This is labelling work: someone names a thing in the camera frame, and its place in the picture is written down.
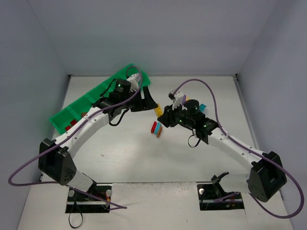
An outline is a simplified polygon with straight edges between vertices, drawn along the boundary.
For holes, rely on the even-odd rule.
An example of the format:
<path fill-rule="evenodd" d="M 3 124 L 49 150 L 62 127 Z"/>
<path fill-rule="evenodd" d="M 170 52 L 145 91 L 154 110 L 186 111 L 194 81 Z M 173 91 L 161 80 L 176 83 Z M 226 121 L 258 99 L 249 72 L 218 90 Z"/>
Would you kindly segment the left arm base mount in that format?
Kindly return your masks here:
<path fill-rule="evenodd" d="M 102 214 L 110 212 L 110 204 L 69 189 L 65 213 L 69 214 L 68 223 L 72 229 L 83 224 L 84 214 Z"/>

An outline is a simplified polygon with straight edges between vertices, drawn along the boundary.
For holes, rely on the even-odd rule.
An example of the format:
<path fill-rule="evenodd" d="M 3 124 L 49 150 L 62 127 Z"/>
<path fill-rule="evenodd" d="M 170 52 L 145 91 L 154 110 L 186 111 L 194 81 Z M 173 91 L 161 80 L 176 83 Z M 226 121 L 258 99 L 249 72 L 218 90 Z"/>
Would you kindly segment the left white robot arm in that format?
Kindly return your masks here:
<path fill-rule="evenodd" d="M 40 144 L 39 169 L 56 183 L 84 192 L 92 192 L 96 182 L 77 170 L 73 158 L 82 145 L 99 129 L 109 123 L 123 110 L 131 112 L 157 108 L 148 87 L 138 90 L 133 78 L 116 80 L 115 88 L 107 97 L 101 95 L 90 110 L 66 133 L 55 140 L 44 139 Z"/>

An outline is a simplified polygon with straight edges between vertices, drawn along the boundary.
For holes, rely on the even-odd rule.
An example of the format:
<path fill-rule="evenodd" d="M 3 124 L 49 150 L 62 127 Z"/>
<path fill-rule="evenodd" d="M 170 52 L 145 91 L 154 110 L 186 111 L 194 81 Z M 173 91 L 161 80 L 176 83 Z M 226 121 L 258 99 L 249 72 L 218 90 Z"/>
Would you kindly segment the yellow long lego plate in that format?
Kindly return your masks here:
<path fill-rule="evenodd" d="M 157 104 L 157 108 L 155 108 L 154 111 L 157 117 L 160 117 L 163 114 L 160 104 Z"/>

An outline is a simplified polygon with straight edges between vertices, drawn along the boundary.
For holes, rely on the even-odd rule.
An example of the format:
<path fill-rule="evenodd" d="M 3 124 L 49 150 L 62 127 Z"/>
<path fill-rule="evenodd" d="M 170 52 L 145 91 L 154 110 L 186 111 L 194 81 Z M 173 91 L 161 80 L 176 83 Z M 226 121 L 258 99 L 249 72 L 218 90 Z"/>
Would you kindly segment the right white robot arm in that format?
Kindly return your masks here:
<path fill-rule="evenodd" d="M 226 193 L 250 193 L 259 201 L 267 202 L 287 182 L 277 153 L 251 148 L 223 133 L 216 121 L 200 111 L 197 100 L 188 100 L 177 108 L 166 106 L 158 121 L 165 127 L 180 125 L 191 130 L 196 138 L 227 154 L 246 170 L 241 174 L 224 172 L 212 178 L 212 183 Z"/>

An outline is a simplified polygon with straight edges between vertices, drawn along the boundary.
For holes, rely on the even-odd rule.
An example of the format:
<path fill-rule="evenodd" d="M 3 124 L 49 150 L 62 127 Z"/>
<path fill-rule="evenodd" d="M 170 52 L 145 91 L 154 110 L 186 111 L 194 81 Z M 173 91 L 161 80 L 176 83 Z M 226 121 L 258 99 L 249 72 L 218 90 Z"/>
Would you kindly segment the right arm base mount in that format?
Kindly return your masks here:
<path fill-rule="evenodd" d="M 197 184 L 200 211 L 229 211 L 245 209 L 242 195 L 226 192 L 220 185 L 221 179 L 229 173 L 214 175 L 210 182 Z"/>

